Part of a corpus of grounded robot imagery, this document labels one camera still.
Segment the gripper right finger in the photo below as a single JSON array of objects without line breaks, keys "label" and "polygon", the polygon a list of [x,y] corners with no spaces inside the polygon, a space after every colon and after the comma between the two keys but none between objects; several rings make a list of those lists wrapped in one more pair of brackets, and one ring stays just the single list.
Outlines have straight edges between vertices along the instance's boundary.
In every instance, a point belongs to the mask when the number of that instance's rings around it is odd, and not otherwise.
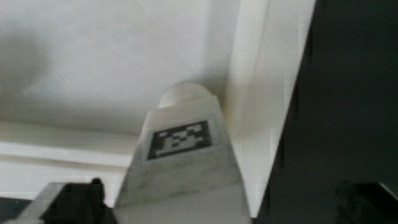
[{"label": "gripper right finger", "polygon": [[336,188],[334,224],[398,224],[398,184],[348,182]]}]

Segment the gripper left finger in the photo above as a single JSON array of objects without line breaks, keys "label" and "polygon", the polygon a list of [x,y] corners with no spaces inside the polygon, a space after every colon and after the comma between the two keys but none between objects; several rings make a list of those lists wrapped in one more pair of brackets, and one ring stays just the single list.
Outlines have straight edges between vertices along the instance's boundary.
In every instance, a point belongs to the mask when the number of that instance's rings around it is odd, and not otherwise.
[{"label": "gripper left finger", "polygon": [[117,224],[101,179],[50,183],[11,224]]}]

